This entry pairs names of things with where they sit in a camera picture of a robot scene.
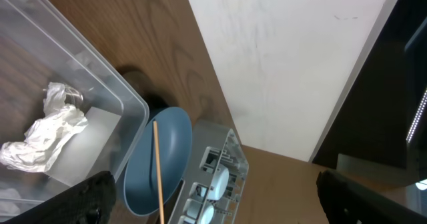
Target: brown wall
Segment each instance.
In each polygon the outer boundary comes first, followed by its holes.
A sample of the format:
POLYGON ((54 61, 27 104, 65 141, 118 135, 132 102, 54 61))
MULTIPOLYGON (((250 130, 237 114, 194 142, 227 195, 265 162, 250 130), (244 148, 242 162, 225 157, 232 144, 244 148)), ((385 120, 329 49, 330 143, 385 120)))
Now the brown wall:
MULTIPOLYGON (((244 147, 244 152, 249 175, 235 223, 328 223, 316 187, 325 167, 251 147, 244 147)), ((395 187, 350 178, 397 202, 404 201, 404 194, 393 193, 395 187)))

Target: black object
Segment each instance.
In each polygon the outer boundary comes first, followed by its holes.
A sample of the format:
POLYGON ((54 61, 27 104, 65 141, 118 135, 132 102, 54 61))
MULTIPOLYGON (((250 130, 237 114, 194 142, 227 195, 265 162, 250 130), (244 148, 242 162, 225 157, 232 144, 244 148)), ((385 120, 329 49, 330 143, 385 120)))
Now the black object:
POLYGON ((335 171, 319 173, 318 196, 330 224, 427 223, 415 213, 335 171))
POLYGON ((115 203, 114 177, 102 171, 6 224, 107 224, 115 203))

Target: led light strip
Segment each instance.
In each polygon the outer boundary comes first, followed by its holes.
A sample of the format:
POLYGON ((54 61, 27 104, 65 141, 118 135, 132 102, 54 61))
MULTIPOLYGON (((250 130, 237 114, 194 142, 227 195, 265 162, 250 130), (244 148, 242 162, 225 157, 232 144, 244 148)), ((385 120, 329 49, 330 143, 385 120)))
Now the led light strip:
POLYGON ((412 121, 412 125, 411 125, 411 128, 409 129, 408 136, 406 137, 406 142, 408 143, 411 142, 412 136, 414 135, 418 122, 420 121, 420 118, 421 118, 422 112, 424 111, 426 103, 427 103, 427 89, 424 92, 424 96, 422 96, 421 103, 418 106, 418 110, 416 111, 415 118, 412 121))

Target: white crumpled plastic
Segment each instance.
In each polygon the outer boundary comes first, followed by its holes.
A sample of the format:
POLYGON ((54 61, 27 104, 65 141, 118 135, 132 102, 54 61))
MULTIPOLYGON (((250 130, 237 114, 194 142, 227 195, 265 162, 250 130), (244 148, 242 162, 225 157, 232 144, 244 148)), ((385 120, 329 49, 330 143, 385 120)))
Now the white crumpled plastic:
POLYGON ((65 104, 66 86, 50 83, 44 101, 46 117, 38 119, 25 133, 23 142, 4 143, 0 162, 9 168, 27 172, 46 172, 56 161, 62 147, 87 126, 84 113, 65 104))

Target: metal dish rack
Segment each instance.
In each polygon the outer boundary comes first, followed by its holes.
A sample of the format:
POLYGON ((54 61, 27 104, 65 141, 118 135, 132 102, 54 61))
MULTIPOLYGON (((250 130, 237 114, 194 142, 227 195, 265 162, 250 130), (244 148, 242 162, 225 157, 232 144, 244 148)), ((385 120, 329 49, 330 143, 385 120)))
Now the metal dish rack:
POLYGON ((228 127, 198 121, 193 128, 191 151, 183 185, 169 223, 199 223, 201 210, 204 210, 206 203, 211 203, 215 209, 212 224, 233 223, 249 171, 248 161, 236 134, 228 127), (230 173, 227 189, 220 200, 210 201, 207 196, 214 189, 211 182, 220 163, 230 173), (200 188, 207 189, 203 197, 197 196, 200 188), (196 218, 187 214, 192 202, 201 204, 196 218))

